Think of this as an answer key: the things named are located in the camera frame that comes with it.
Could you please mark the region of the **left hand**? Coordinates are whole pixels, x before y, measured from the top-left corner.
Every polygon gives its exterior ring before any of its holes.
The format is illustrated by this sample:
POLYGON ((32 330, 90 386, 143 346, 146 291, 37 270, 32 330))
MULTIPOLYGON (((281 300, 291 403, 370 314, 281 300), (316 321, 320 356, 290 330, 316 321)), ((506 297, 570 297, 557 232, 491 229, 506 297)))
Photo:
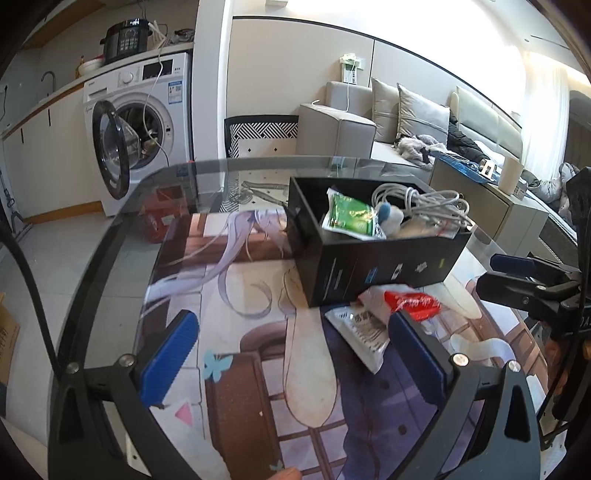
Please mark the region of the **left hand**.
POLYGON ((301 480, 303 475, 297 468, 290 467, 276 472, 269 478, 269 480, 301 480))

